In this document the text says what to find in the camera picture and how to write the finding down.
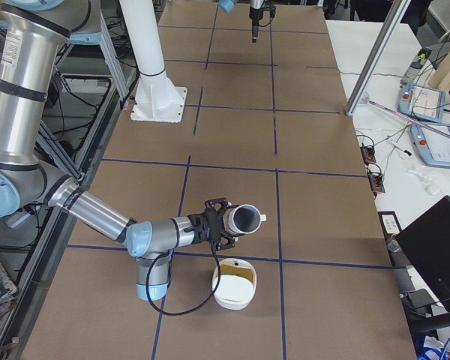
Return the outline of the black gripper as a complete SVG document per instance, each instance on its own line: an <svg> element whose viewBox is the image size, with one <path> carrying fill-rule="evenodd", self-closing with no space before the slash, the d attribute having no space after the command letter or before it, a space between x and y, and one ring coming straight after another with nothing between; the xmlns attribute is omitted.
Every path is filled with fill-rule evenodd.
<svg viewBox="0 0 450 360"><path fill-rule="evenodd" d="M263 18L264 0L250 0L249 18L252 21L251 33L252 42L256 42L259 35L259 23Z"/></svg>
<svg viewBox="0 0 450 360"><path fill-rule="evenodd" d="M226 211L236 206L225 197L208 199L205 201L205 211L200 214L190 214L188 219L193 227L193 244L209 242L214 245L216 251L225 251L236 246L239 235L221 233L221 221L218 215L224 215Z"/></svg>

